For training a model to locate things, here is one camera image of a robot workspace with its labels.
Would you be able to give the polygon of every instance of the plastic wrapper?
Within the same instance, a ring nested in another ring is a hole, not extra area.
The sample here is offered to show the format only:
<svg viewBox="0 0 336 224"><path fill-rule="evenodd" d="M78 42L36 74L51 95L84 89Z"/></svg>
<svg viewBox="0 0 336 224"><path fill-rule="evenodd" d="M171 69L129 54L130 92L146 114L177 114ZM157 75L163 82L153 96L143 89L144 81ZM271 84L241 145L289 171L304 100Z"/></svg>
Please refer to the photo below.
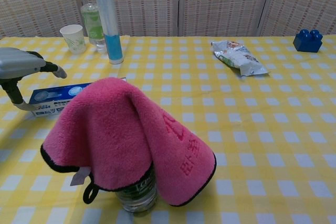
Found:
<svg viewBox="0 0 336 224"><path fill-rule="evenodd" d="M261 64L243 44L223 40L212 42L211 45L213 46L216 58L229 67L239 69L241 76L268 73L263 64Z"/></svg>

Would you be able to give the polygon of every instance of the box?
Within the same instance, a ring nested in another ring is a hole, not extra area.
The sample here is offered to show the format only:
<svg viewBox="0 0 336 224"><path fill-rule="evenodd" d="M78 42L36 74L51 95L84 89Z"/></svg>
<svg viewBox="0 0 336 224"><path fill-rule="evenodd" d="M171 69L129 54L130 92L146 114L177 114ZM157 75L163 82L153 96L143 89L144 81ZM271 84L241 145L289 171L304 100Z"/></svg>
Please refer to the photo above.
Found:
<svg viewBox="0 0 336 224"><path fill-rule="evenodd" d="M89 84L91 83L34 90L29 101L29 104L36 107L32 113L36 117L60 114L67 103Z"/></svg>

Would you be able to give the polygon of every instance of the paper cup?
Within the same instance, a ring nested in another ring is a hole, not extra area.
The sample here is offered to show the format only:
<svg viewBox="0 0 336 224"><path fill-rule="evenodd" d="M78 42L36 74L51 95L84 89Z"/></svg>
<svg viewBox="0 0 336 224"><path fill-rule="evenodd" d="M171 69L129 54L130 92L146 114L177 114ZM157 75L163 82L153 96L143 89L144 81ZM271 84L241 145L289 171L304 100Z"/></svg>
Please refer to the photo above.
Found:
<svg viewBox="0 0 336 224"><path fill-rule="evenodd" d="M85 51L83 27L81 25L68 25L62 27L59 31L68 44L70 51L73 54L80 54Z"/></svg>

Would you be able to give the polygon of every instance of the blue lego brick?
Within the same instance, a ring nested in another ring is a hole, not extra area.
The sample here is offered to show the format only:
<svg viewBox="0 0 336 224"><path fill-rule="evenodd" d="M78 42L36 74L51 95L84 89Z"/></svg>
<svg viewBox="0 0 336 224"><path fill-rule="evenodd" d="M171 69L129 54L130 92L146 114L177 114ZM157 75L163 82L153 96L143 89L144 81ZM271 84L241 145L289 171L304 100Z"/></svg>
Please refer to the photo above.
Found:
<svg viewBox="0 0 336 224"><path fill-rule="evenodd" d="M296 34L293 44L300 52L318 52L322 45L322 34L318 30L303 29Z"/></svg>

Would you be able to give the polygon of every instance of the table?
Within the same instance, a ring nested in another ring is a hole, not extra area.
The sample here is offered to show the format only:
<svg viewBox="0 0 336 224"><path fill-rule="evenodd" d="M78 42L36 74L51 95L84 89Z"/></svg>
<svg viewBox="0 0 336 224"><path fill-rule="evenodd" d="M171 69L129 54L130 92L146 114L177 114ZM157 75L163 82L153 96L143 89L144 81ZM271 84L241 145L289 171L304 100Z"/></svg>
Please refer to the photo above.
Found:
<svg viewBox="0 0 336 224"><path fill-rule="evenodd" d="M92 45L80 56L62 38L3 38L0 46L38 51L63 66L25 77L34 89L126 77L203 139L217 171L184 207L158 200L145 216L121 209L114 193L82 202L84 186L52 171L39 147L57 116L35 118L0 93L1 223L336 223L336 36L319 53L297 52L293 37L243 42L270 71L240 77L218 61L209 37L122 37L125 61L110 65Z"/></svg>

